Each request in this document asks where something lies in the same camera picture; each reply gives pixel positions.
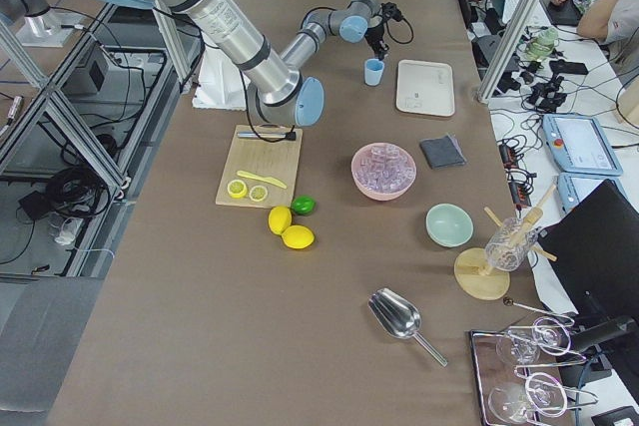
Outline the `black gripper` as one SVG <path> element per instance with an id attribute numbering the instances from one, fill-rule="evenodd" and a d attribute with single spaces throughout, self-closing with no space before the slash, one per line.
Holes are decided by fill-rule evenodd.
<path id="1" fill-rule="evenodd" d="M 389 31 L 387 23 L 390 20 L 401 22 L 403 20 L 403 14 L 395 3 L 386 2 L 381 4 L 381 10 L 373 16 L 373 20 L 374 25 L 366 30 L 364 39 L 371 48 L 373 56 L 377 60 L 383 61 L 389 50 L 388 45 L 384 41 L 384 33 Z"/>

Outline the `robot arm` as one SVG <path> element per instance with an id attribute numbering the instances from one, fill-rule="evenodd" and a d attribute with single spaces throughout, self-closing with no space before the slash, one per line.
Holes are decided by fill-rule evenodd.
<path id="1" fill-rule="evenodd" d="M 16 37 L 26 47 L 62 48 L 71 35 L 47 0 L 1 0 L 1 23 L 11 27 L 19 21 L 24 25 Z"/>
<path id="2" fill-rule="evenodd" d="M 156 0 L 101 1 L 150 10 Z M 234 0 L 162 1 L 171 13 L 188 16 L 250 80 L 255 96 L 248 103 L 249 113 L 268 124 L 308 127 L 319 120 L 323 86 L 320 80 L 304 76 L 301 67 L 327 37 L 339 36 L 350 43 L 364 40 L 377 59 L 388 50 L 383 32 L 390 6 L 380 0 L 350 0 L 342 10 L 308 14 L 282 53 L 272 48 Z"/>

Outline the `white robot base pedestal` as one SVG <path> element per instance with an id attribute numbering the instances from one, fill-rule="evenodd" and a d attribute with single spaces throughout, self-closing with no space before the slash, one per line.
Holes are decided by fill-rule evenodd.
<path id="1" fill-rule="evenodd" d="M 205 47 L 192 105 L 196 109 L 244 111 L 244 77 L 221 50 Z"/>

